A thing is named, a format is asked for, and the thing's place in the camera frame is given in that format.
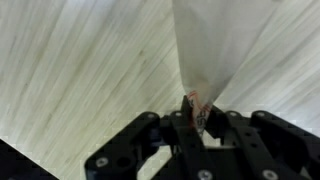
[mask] light wood grain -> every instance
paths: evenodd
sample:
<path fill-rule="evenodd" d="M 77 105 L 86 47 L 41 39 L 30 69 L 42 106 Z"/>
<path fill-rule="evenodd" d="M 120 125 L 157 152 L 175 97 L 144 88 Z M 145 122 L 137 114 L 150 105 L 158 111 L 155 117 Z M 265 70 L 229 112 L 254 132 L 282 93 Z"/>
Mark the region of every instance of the light wood grain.
<path fill-rule="evenodd" d="M 320 135 L 319 8 L 284 4 L 215 104 Z M 170 0 L 0 0 L 0 137 L 58 178 L 84 179 L 89 155 L 183 94 Z"/>

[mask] screw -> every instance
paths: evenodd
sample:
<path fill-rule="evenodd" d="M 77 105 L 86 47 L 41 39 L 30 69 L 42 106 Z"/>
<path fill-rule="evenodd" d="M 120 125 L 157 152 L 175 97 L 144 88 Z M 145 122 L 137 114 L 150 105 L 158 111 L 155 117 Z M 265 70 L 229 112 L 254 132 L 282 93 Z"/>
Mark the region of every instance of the screw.
<path fill-rule="evenodd" d="M 198 177 L 200 180 L 211 180 L 212 174 L 208 170 L 201 170 L 198 172 Z"/>
<path fill-rule="evenodd" d="M 151 114 L 151 113 L 150 113 L 150 114 L 148 114 L 148 118 L 149 118 L 149 119 L 153 119 L 154 117 L 155 117 L 155 115 L 154 115 L 154 114 Z"/>
<path fill-rule="evenodd" d="M 233 117 L 236 117 L 236 116 L 237 116 L 237 113 L 235 113 L 235 112 L 230 112 L 230 115 L 233 116 Z"/>
<path fill-rule="evenodd" d="M 176 112 L 176 116 L 181 117 L 182 116 L 181 112 Z"/>
<path fill-rule="evenodd" d="M 103 166 L 106 166 L 108 164 L 109 160 L 106 157 L 101 157 L 99 159 L 97 159 L 96 161 L 96 165 L 97 167 L 101 168 Z"/>
<path fill-rule="evenodd" d="M 260 117 L 264 117 L 264 116 L 265 116 L 265 114 L 264 114 L 264 112 L 258 112 L 258 116 L 260 116 Z"/>
<path fill-rule="evenodd" d="M 267 180 L 278 180 L 278 174 L 272 170 L 266 169 L 262 172 L 262 175 Z"/>

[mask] black metal bracket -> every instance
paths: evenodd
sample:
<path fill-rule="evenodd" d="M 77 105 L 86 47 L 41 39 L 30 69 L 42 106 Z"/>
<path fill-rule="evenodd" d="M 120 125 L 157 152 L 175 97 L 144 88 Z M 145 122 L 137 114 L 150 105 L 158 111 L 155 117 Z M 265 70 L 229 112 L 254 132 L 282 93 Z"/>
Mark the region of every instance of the black metal bracket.
<path fill-rule="evenodd" d="M 283 119 L 256 111 L 251 118 L 212 107 L 206 131 L 222 147 L 202 143 L 186 97 L 180 111 L 160 117 L 145 112 L 85 163 L 88 180 L 136 179 L 144 162 L 170 146 L 172 158 L 153 179 L 320 179 L 320 139 Z"/>

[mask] wooden surface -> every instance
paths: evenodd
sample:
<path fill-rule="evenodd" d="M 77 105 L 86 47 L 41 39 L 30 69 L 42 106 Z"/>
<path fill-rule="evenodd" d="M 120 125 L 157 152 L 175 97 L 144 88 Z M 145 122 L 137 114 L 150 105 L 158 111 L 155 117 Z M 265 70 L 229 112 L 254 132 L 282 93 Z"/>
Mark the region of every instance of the wooden surface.
<path fill-rule="evenodd" d="M 215 104 L 320 135 L 319 8 L 283 6 Z M 182 100 L 172 15 L 171 0 L 0 0 L 1 138 L 60 179 L 84 179 L 85 159 L 140 112 Z"/>

